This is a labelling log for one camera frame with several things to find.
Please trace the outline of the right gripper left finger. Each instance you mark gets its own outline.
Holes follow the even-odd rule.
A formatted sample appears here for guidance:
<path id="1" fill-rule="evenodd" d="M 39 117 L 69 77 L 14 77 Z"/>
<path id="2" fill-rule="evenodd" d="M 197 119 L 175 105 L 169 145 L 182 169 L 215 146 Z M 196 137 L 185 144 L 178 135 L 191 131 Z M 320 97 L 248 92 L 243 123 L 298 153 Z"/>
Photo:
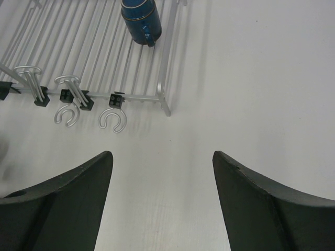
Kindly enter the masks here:
<path id="1" fill-rule="evenodd" d="M 94 250 L 112 170 L 104 151 L 1 198 L 1 250 Z"/>

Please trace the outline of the dark blue mug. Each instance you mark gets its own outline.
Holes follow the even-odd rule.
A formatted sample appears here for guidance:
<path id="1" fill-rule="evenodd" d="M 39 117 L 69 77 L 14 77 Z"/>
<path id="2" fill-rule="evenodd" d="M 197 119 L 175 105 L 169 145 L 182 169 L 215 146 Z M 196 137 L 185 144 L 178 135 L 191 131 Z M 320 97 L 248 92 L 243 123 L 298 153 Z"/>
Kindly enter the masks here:
<path id="1" fill-rule="evenodd" d="M 121 15 L 133 41 L 154 47 L 162 34 L 156 2 L 153 0 L 123 0 Z"/>

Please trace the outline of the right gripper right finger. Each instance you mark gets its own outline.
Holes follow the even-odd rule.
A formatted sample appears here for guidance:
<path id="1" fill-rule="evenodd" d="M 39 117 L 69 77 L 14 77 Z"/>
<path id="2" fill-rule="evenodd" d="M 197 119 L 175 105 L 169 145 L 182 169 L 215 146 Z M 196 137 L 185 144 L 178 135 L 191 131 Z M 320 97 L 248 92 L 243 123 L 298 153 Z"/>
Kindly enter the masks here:
<path id="1" fill-rule="evenodd" d="M 222 151 L 213 168 L 231 250 L 334 250 L 334 201 L 257 173 Z"/>

